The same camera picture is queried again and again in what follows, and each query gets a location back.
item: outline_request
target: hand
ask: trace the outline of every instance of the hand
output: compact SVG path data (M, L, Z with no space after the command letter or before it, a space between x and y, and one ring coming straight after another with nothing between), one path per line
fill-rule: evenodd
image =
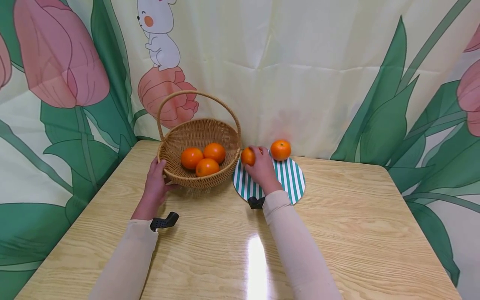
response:
M165 202L167 192L178 188L177 184L167 185L170 181L163 178L163 169L166 163L165 160L158 163L155 157L150 164L144 194L132 215L132 219L153 219L158 208Z
M262 187L265 196L275 191L282 191L283 187L276 178L272 158L268 153L268 149L255 146L249 146L249 148L255 153L255 163L253 166L245 165L244 167L253 181Z

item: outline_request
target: forearm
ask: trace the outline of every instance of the forearm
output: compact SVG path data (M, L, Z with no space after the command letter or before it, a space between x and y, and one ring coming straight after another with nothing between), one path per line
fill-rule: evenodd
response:
M158 234L152 220L130 220L120 243L93 287L90 300L139 299Z
M285 191L268 194L263 211L295 299L342 299L325 259L288 194Z

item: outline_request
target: black clip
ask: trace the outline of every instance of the black clip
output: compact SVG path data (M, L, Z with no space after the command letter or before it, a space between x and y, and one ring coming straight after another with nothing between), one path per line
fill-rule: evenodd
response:
M175 225L179 217L179 214L170 212L166 219L153 218L152 223L150 224L150 229L155 232L156 229L172 227Z
M262 209L265 202L265 197L257 199L257 197L253 196L248 198L247 202L251 209Z

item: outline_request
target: tulip flower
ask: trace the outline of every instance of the tulip flower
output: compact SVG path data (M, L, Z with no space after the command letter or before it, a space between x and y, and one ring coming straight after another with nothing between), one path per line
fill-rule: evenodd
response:
M4 87L12 76L12 64L7 45L0 34L0 88Z
M107 96L107 73L70 7L60 0L17 0L13 16L28 88L37 97L57 108L73 108Z
M468 43L463 52L471 52L480 48L480 25L477 27L477 31L473 35L472 39Z
M480 60L462 75L456 95L458 104L467 112L468 130L480 137Z
M181 90L196 90L185 82L185 75L180 67L159 71L151 68L138 84L138 96L145 110L156 118L158 108L168 95ZM160 112L160 124L172 129L189 121L198 109L196 94L178 95L169 100Z

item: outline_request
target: beige sleeve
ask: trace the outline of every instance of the beige sleeve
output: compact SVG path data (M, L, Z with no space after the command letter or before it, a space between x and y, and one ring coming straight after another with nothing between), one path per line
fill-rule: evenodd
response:
M342 299L325 259L287 192L269 194L263 210L295 299Z
M120 243L97 279L90 300L140 299L158 234L152 220L130 220Z

